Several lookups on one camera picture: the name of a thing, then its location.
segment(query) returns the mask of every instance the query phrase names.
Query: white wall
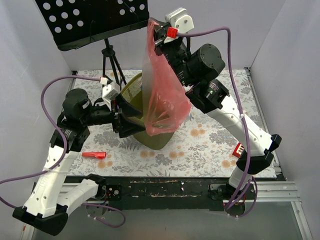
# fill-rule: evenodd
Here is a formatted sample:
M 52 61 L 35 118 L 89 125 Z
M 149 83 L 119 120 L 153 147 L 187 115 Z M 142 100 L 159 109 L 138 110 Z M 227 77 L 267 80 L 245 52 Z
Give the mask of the white wall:
M 42 170 L 53 133 L 40 105 L 46 83 L 70 75 L 33 0 L 0 0 L 0 179 Z M 46 105 L 56 118 L 70 81 L 48 90 Z M 30 196 L 35 179 L 5 183 L 0 195 L 16 206 Z M 0 203 L 0 239 L 20 238 L 23 223 Z
M 148 0 L 150 16 L 164 21 L 165 15 L 184 7 L 193 17 L 196 29 L 205 31 L 228 26 L 232 32 L 232 66 L 251 66 L 285 0 Z M 227 60 L 227 34 L 215 33 L 192 41 L 195 51 L 205 43 L 216 45 Z M 146 29 L 110 38 L 123 69 L 142 67 Z M 78 50 L 63 52 L 71 70 L 101 70 L 104 42 L 99 41 Z
M 320 0 L 286 0 L 252 65 L 252 80 L 277 153 L 320 239 Z

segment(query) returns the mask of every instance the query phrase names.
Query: red clip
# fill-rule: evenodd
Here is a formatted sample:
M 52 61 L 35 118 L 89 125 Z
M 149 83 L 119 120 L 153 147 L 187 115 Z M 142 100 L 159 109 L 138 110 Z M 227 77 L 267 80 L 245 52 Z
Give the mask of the red clip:
M 104 159 L 106 158 L 107 153 L 105 151 L 92 151 L 92 152 L 83 152 L 82 157 Z
M 232 155 L 236 156 L 237 158 L 240 158 L 244 150 L 245 147 L 239 142 L 238 145 L 235 147 L 235 150 L 233 151 Z
M 166 33 L 167 37 L 175 39 L 177 37 L 178 29 L 170 26 L 168 32 Z

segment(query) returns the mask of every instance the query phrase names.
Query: white bracket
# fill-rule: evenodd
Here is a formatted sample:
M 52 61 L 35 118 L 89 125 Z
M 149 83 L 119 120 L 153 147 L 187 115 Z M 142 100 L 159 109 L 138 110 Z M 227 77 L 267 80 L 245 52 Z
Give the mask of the white bracket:
M 80 207 L 86 200 L 97 195 L 99 185 L 89 179 L 84 179 L 75 188 L 59 196 L 57 204 L 68 206 L 66 213 L 70 214 Z
M 169 22 L 171 27 L 178 29 L 178 33 L 185 34 L 194 29 L 194 21 L 191 16 L 188 15 L 188 11 L 185 8 L 178 8 L 177 10 L 165 15 L 165 21 Z M 167 36 L 164 43 L 172 42 L 177 39 Z

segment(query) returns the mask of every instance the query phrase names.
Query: music stand tripod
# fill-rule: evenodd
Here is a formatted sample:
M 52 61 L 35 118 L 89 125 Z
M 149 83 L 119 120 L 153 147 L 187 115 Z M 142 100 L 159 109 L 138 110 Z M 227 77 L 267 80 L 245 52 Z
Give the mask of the music stand tripod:
M 102 76 L 104 78 L 107 78 L 109 81 L 112 81 L 106 75 L 106 59 L 109 58 L 111 68 L 112 68 L 112 71 L 114 74 L 115 82 L 120 86 L 120 89 L 121 89 L 122 83 L 124 83 L 125 85 L 127 84 L 126 77 L 125 77 L 124 73 L 122 72 L 122 69 L 121 69 L 120 64 L 118 62 L 118 59 L 116 57 L 116 52 L 114 50 L 114 46 L 110 45 L 108 38 L 104 39 L 104 43 L 105 43 L 106 48 L 101 51 L 103 54 Z

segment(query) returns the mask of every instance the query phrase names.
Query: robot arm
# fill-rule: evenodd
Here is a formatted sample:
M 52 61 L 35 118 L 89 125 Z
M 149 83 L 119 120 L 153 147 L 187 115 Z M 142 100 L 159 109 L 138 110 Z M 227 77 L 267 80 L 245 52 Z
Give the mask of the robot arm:
M 68 142 L 67 153 L 61 163 L 50 170 L 64 151 L 62 137 L 55 131 L 43 168 L 43 171 L 47 172 L 40 176 L 25 204 L 14 209 L 14 218 L 56 236 L 76 208 L 90 198 L 101 199 L 107 193 L 106 180 L 90 174 L 77 187 L 59 196 L 70 167 L 90 135 L 88 126 L 112 124 L 113 130 L 119 133 L 120 138 L 145 130 L 128 118 L 142 113 L 123 99 L 117 86 L 113 82 L 107 82 L 103 77 L 101 84 L 104 85 L 103 100 L 107 105 L 92 106 L 88 94 L 83 89 L 74 89 L 67 93 L 62 105 L 63 112 L 57 120 L 57 125 Z
M 281 137 L 270 135 L 258 127 L 247 115 L 240 115 L 235 100 L 228 89 L 216 79 L 226 64 L 217 47 L 204 44 L 194 53 L 183 43 L 182 37 L 172 32 L 187 33 L 194 28 L 187 10 L 179 8 L 165 17 L 166 22 L 158 23 L 154 28 L 155 51 L 166 57 L 183 86 L 191 86 L 186 96 L 191 103 L 204 114 L 223 125 L 240 143 L 245 151 L 236 163 L 227 187 L 234 192 L 244 174 L 247 162 L 246 134 L 241 121 L 245 118 L 250 141 L 250 165 L 248 174 L 240 190 L 251 178 L 270 166 L 274 156 L 272 151 L 279 147 Z

